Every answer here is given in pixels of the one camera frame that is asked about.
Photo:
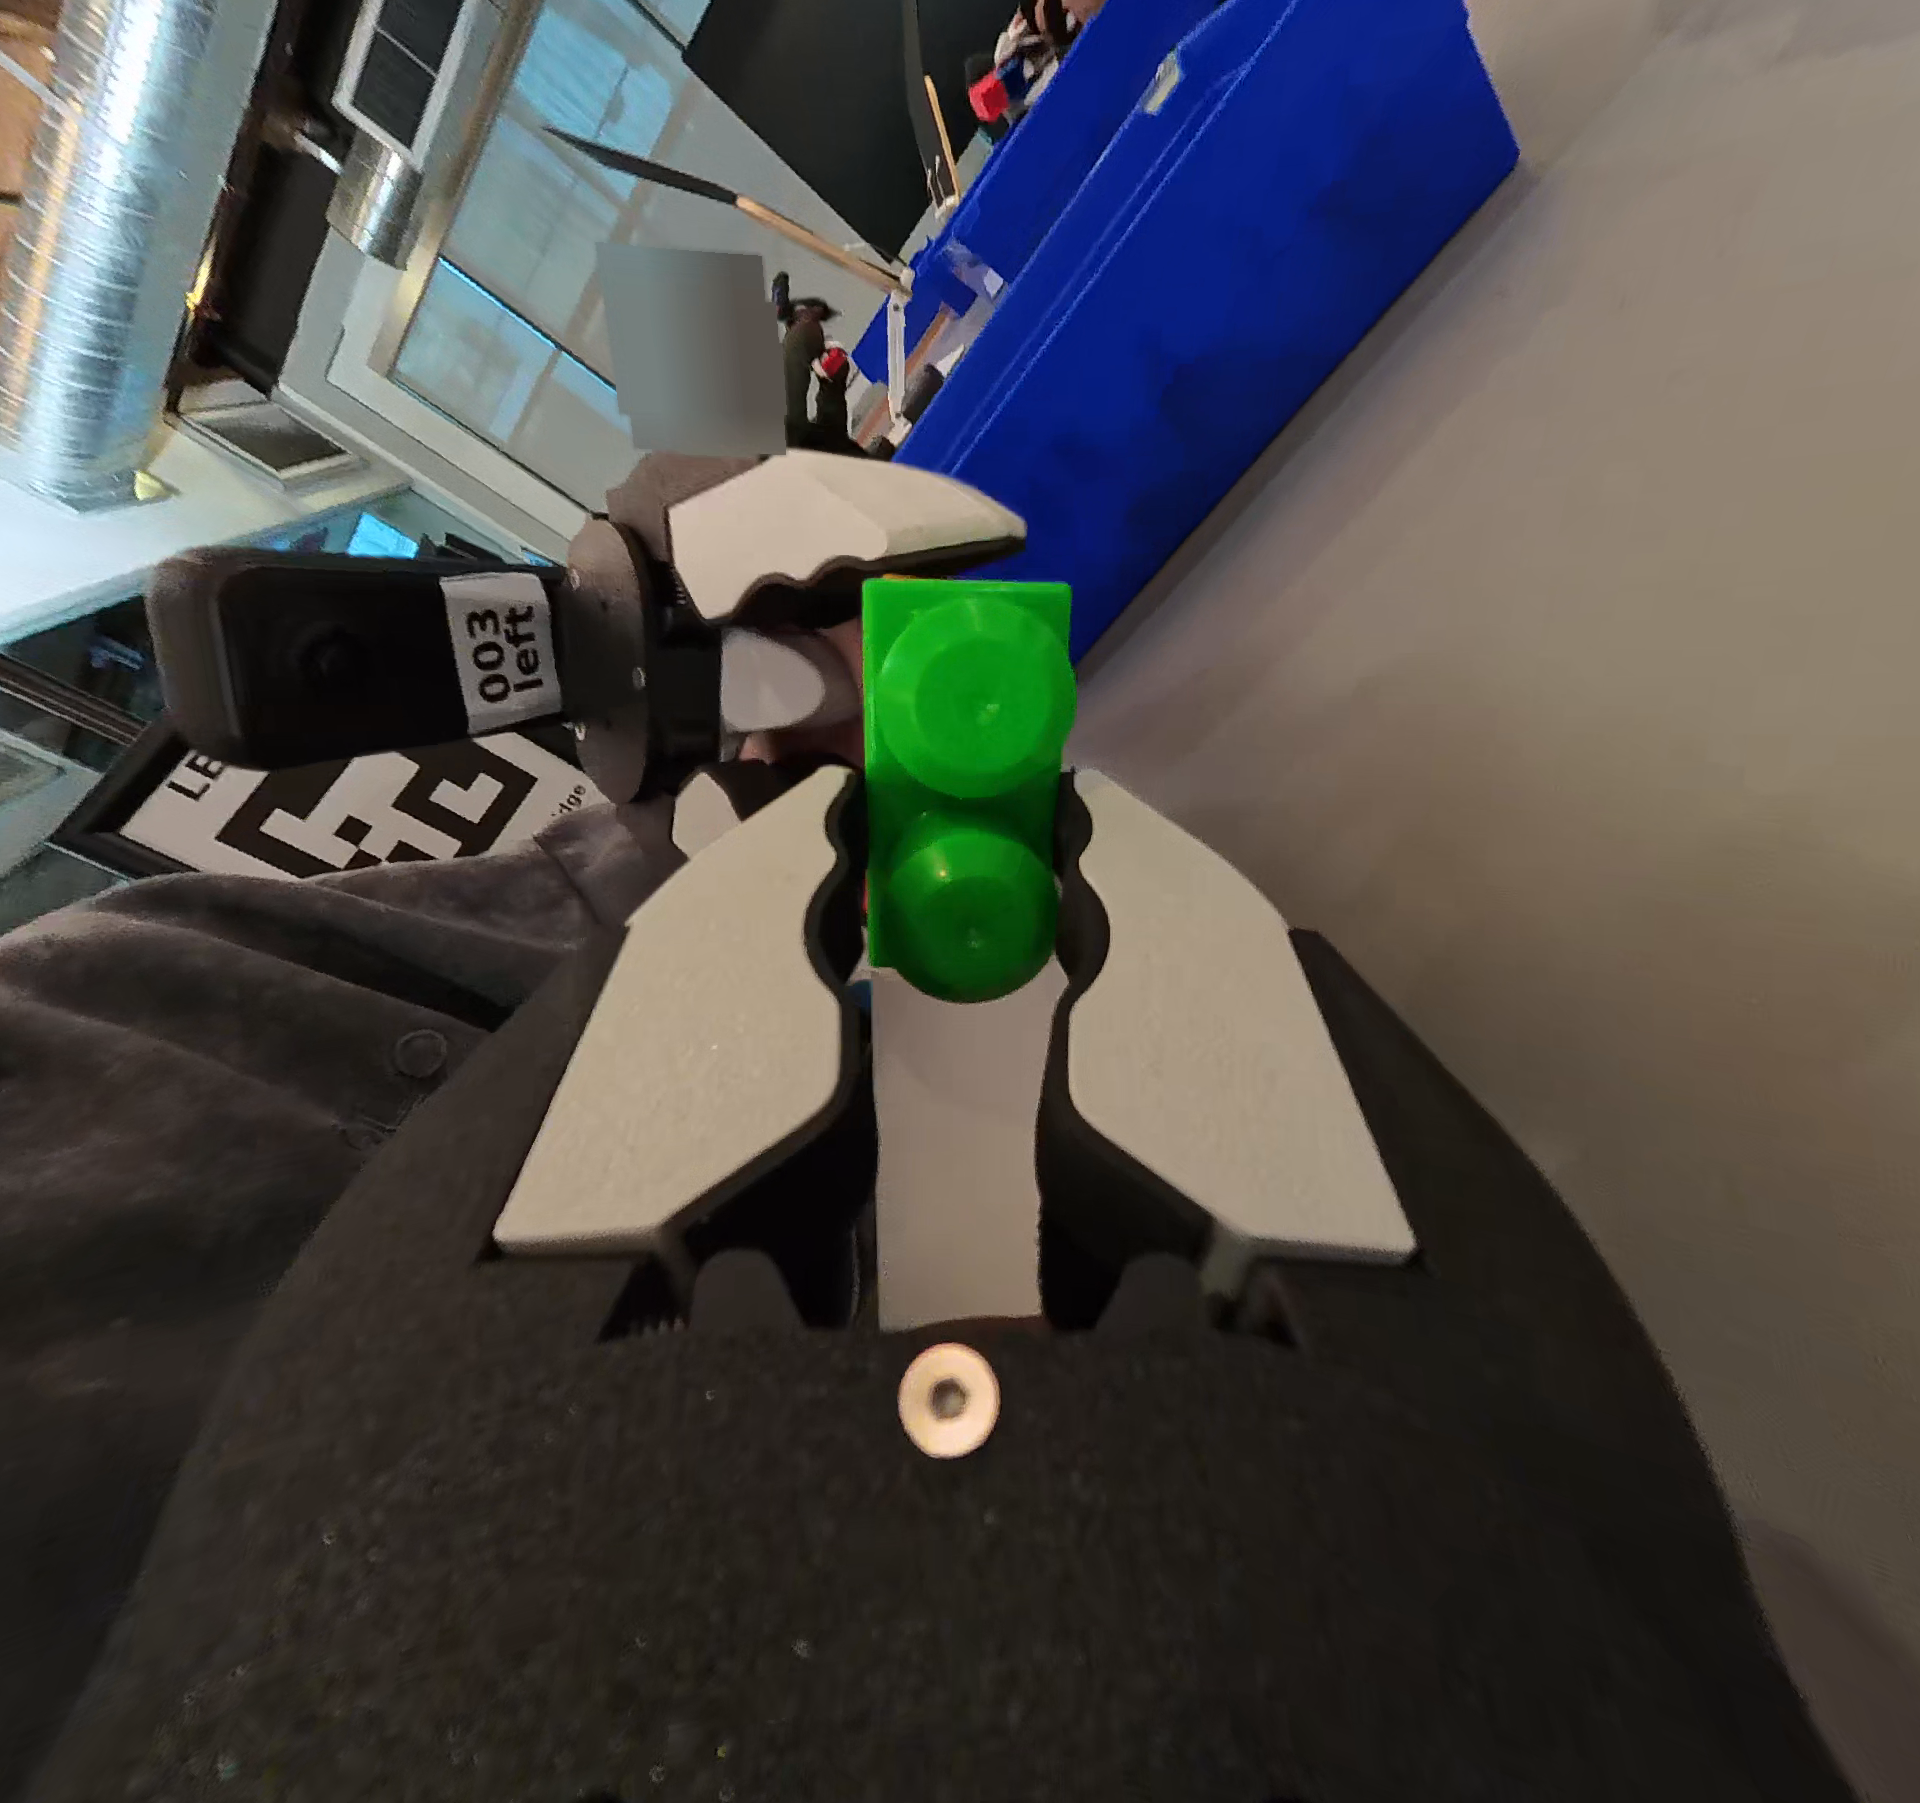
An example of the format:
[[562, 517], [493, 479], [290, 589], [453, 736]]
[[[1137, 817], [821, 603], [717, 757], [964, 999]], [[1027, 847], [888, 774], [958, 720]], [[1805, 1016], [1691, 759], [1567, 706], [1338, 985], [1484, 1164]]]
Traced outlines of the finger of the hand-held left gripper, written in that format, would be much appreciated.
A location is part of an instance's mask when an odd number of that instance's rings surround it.
[[732, 627], [722, 638], [728, 734], [842, 728], [860, 702], [859, 657], [823, 631]]
[[1024, 547], [1027, 526], [945, 474], [865, 454], [766, 456], [665, 508], [665, 563], [707, 621], [833, 618], [872, 575], [969, 570]]

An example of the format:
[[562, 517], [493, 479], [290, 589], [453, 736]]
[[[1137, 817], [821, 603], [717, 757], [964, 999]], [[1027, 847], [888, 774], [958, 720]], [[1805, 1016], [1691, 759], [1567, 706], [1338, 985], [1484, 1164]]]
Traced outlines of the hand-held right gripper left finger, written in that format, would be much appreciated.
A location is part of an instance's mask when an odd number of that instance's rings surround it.
[[850, 1325], [870, 1279], [865, 842], [859, 772], [821, 765], [632, 913], [499, 1254], [643, 1262], [690, 1305], [702, 1269], [754, 1252], [803, 1322]]

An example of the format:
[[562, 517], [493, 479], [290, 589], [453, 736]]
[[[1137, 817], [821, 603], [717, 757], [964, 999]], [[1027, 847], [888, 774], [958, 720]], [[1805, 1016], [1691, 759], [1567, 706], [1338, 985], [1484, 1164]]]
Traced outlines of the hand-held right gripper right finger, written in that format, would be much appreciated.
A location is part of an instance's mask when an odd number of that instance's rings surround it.
[[1093, 1316], [1172, 1258], [1239, 1311], [1273, 1262], [1402, 1269], [1417, 1239], [1292, 933], [1113, 778], [1061, 780], [1035, 1132], [1044, 1306]]

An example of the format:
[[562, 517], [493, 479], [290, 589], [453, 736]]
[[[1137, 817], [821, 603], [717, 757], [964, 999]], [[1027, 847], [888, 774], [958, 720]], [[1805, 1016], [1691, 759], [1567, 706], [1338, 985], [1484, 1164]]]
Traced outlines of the green two-stud block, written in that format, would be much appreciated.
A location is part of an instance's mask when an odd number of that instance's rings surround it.
[[1002, 999], [1051, 956], [1069, 625], [1064, 583], [863, 587], [868, 954], [931, 999]]

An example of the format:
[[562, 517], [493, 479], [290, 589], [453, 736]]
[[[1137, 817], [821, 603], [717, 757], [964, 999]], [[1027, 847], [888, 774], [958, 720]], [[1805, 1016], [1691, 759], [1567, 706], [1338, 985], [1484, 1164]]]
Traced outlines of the blue plastic bin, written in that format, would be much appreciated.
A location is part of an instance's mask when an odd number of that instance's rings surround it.
[[1463, 0], [1110, 0], [951, 222], [1004, 288], [902, 462], [1083, 660], [1517, 163]]

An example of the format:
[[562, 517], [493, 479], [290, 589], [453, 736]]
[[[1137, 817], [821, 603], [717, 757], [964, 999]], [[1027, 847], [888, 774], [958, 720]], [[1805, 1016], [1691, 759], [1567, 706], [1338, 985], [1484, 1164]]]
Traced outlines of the person's dark clothing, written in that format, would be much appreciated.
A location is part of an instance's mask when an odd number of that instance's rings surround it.
[[362, 1166], [683, 862], [671, 804], [494, 855], [141, 878], [5, 935], [2, 1794], [84, 1690], [232, 1350]]

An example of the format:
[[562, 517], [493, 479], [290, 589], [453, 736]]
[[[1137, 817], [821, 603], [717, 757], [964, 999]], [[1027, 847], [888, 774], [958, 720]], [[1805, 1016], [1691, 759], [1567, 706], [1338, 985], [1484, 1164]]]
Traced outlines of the white ceiling vent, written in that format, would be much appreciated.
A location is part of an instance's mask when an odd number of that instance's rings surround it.
[[499, 26], [491, 0], [364, 0], [333, 105], [423, 174], [474, 102]]

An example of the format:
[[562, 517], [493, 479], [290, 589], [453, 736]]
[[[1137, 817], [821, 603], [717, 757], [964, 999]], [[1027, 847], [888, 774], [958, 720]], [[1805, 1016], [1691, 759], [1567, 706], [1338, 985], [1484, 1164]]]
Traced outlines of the silver air duct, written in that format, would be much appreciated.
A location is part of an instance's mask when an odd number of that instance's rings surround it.
[[48, 500], [130, 498], [167, 339], [141, 335], [207, 0], [61, 0], [52, 89], [5, 262], [5, 471]]
[[543, 0], [491, 0], [501, 26], [470, 109], [450, 122], [436, 165], [417, 174], [360, 132], [334, 183], [329, 222], [365, 257], [399, 271], [428, 265], [478, 165]]

